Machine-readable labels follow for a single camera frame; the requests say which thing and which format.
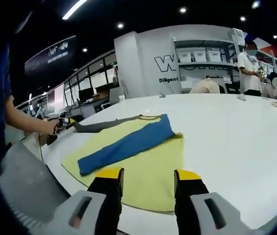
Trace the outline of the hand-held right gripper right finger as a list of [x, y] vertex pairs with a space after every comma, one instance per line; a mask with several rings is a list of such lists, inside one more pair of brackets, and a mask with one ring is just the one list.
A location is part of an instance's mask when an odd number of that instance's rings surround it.
[[175, 215], [180, 235], [240, 235], [240, 212], [191, 171], [174, 171]]

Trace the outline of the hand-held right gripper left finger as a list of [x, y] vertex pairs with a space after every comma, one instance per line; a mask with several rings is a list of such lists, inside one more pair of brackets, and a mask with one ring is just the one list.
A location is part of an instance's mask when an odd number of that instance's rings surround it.
[[124, 169], [102, 169], [88, 190], [61, 204], [52, 220], [54, 235], [115, 235], [122, 211]]

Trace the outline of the person's left hand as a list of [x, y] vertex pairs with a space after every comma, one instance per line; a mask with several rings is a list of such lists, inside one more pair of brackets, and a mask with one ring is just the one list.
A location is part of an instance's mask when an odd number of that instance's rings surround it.
[[53, 119], [45, 121], [43, 131], [45, 134], [54, 135], [59, 127], [59, 120]]

